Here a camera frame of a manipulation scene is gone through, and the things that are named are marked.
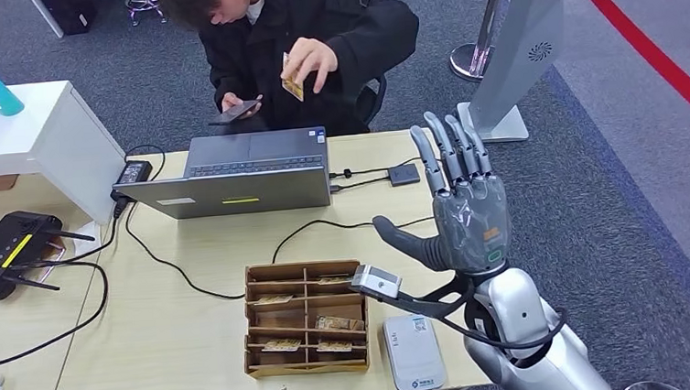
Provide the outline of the person's right hand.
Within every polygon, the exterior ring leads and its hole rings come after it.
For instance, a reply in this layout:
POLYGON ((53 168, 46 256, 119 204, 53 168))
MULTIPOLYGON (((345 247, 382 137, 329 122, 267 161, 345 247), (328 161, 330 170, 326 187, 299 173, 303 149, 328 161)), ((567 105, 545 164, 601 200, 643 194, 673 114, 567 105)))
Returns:
POLYGON ((223 95, 221 99, 221 112, 226 114, 231 109, 244 109, 243 114, 238 115, 239 120, 248 118, 256 114, 262 106, 262 94, 252 100, 243 100, 238 97, 234 92, 227 92, 223 95))

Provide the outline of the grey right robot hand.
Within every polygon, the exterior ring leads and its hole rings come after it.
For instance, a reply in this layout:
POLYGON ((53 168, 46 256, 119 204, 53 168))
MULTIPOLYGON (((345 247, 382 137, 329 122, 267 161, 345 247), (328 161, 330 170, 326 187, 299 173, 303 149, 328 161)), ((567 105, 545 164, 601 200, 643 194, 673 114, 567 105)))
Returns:
POLYGON ((505 187, 489 152, 474 128, 455 116, 427 111, 423 118, 434 140, 418 125, 409 133, 424 166, 437 234, 422 238, 404 232, 382 215, 372 226, 383 241, 432 271, 496 271, 506 265, 512 226, 505 187))

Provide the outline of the person's left hand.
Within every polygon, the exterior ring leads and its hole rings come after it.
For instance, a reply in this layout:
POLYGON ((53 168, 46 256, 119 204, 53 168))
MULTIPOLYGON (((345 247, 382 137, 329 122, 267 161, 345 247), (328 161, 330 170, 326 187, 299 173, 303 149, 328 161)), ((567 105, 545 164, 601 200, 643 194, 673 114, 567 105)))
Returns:
POLYGON ((283 62, 281 79, 303 84, 307 76, 315 72, 313 93, 319 94, 338 66, 339 59, 329 45, 314 38, 299 38, 283 62))

